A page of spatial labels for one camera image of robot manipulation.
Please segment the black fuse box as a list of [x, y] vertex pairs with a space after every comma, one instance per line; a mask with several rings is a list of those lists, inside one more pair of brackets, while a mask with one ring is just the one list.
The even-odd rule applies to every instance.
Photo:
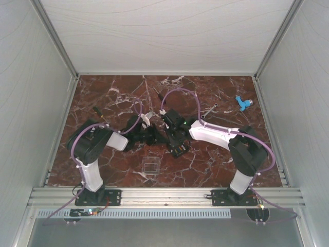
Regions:
[[177, 146], [173, 146], [171, 147], [171, 155], [174, 157], [174, 158], [178, 158], [182, 155], [184, 155], [185, 153], [187, 153], [189, 151], [189, 146], [185, 143], [182, 143], [180, 145], [177, 145]]

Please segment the clear plastic fuse box cover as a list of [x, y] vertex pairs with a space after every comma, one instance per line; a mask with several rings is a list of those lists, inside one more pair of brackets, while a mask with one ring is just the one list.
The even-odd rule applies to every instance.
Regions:
[[142, 159], [142, 172], [145, 174], [159, 174], [161, 159], [155, 156], [147, 156]]

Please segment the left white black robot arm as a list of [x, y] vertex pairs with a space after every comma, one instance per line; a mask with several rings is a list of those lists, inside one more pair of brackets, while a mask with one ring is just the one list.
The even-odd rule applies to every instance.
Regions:
[[128, 152], [137, 143], [151, 146], [159, 139], [156, 126], [147, 123], [145, 117], [131, 117], [123, 129], [124, 132], [127, 130], [130, 132], [121, 135], [96, 120], [88, 119], [67, 140], [66, 148], [78, 162], [78, 168], [81, 168], [82, 184], [88, 190], [87, 198], [94, 205], [103, 203], [106, 197], [105, 191], [100, 189], [103, 180], [98, 165], [98, 158], [104, 148]]

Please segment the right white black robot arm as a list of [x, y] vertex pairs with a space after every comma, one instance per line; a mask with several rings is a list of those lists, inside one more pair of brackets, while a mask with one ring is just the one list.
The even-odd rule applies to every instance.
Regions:
[[254, 129], [250, 126], [229, 129], [194, 118], [186, 120], [173, 109], [161, 110], [160, 115], [166, 124], [167, 147], [173, 157], [188, 152], [191, 140], [211, 143], [230, 152], [236, 172], [226, 199], [235, 205], [244, 201], [253, 177], [268, 158], [268, 152], [255, 137]]

